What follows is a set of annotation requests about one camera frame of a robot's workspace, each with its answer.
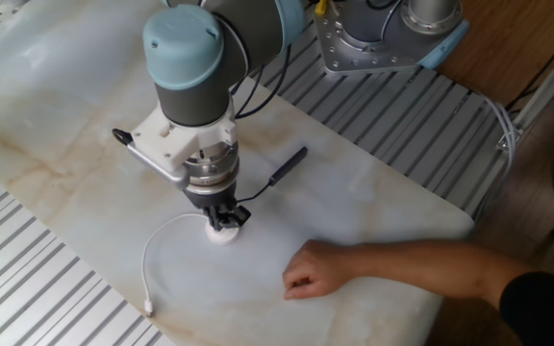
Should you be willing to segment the person's bare hand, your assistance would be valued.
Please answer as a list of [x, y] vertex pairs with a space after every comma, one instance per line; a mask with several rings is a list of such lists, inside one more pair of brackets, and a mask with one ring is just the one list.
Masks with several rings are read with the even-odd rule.
[[353, 248], [308, 240], [283, 272], [284, 299], [303, 300], [329, 295], [355, 278]]

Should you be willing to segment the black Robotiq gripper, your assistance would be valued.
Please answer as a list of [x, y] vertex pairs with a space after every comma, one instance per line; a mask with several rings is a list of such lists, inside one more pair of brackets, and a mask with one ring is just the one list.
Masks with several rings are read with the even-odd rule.
[[190, 185], [184, 190], [184, 194], [196, 208], [204, 209], [209, 225], [215, 231], [221, 231], [232, 227], [231, 213], [224, 209], [233, 209], [232, 218], [237, 227], [242, 227], [251, 216], [251, 212], [244, 206], [236, 207], [236, 188], [236, 183], [219, 191], [214, 190], [214, 185]]

